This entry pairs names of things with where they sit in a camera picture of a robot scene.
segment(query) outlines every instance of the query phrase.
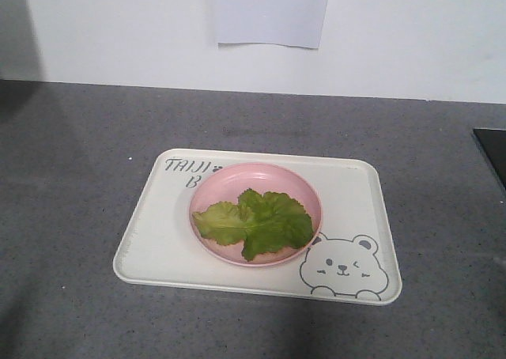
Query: white wall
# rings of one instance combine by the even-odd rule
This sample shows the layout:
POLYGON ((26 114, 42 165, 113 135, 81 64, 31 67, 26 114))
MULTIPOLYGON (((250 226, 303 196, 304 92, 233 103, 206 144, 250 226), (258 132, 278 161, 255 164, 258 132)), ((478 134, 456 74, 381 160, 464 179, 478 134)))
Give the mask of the white wall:
POLYGON ((318 51, 218 47, 211 0, 0 0, 0 12, 3 78, 506 104, 506 0, 329 0, 318 51))

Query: bear ear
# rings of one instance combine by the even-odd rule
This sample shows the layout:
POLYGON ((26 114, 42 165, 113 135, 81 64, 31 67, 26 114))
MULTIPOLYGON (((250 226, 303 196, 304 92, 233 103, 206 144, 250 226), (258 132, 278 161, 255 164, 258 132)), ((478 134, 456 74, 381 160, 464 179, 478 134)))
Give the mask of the bear ear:
POLYGON ((315 238, 315 240, 313 240, 313 243, 311 244, 311 246, 314 246, 315 244, 318 244, 322 240, 327 240, 327 237, 320 232, 318 234, 318 236, 315 238))
POLYGON ((378 251, 378 244, 374 239, 367 235, 357 235, 353 239, 353 242, 362 246, 367 251, 370 251, 373 255, 378 251))

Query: green lettuce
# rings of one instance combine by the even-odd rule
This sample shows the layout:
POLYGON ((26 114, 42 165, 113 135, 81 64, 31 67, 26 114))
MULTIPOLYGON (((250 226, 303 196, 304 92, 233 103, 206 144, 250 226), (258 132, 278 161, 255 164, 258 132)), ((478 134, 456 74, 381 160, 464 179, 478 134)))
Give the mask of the green lettuce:
POLYGON ((283 247, 302 248, 314 233, 304 207, 286 193, 272 191, 261 195, 247 189, 237 204, 218 202, 192 217, 203 238, 223 246, 243 240, 247 261, 283 247))

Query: black object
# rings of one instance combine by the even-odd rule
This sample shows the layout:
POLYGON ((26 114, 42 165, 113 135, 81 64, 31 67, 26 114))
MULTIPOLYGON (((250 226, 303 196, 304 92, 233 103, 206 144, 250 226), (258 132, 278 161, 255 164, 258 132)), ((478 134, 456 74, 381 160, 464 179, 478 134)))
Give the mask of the black object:
POLYGON ((474 128, 473 132, 506 188, 506 130, 474 128))

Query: tray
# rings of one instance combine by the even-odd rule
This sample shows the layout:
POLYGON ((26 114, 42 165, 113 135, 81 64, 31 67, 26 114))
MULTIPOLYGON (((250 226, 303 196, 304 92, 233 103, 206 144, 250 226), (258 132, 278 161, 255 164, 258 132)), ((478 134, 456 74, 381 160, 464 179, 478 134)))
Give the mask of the tray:
POLYGON ((385 305, 401 292, 376 170, 358 160, 170 149, 155 161, 113 260, 125 282, 385 305), (226 263, 191 230, 188 206, 203 180, 226 165, 263 162, 304 177, 323 206, 319 238, 269 267, 226 263))

